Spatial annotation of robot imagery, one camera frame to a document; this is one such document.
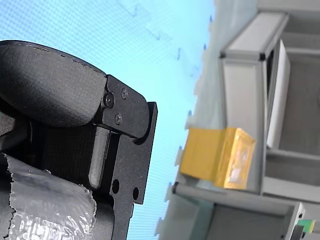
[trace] black foam pad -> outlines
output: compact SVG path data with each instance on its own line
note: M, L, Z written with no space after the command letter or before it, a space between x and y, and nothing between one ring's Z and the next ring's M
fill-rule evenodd
M107 79L91 64L42 45L0 41L0 98L53 127L93 119Z

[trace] white panel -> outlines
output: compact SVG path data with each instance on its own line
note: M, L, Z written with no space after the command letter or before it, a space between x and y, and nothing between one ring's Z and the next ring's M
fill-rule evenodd
M227 50L262 52L284 18L284 13L261 12Z
M269 132L266 144L270 148L279 148L282 125L284 122L287 93L290 77L290 61L286 53L283 42L280 42L278 68L276 73L276 83L272 113L270 118Z
M320 11L319 0L257 0L259 10Z
M264 177L263 191L280 197L320 203L320 187L293 181Z
M241 128L256 140L247 189L260 188L264 151L264 82L263 63L223 62L226 121L228 127Z

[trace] blue floor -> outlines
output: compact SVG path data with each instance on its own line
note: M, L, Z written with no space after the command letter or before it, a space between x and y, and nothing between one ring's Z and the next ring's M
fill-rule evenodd
M214 0L0 0L0 40L70 53L157 102L146 195L134 207L128 240L158 238L214 12Z

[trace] tape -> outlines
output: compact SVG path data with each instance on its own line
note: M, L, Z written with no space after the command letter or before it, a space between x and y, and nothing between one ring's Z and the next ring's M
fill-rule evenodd
M6 156L14 209L7 240L90 240L96 202L81 185Z

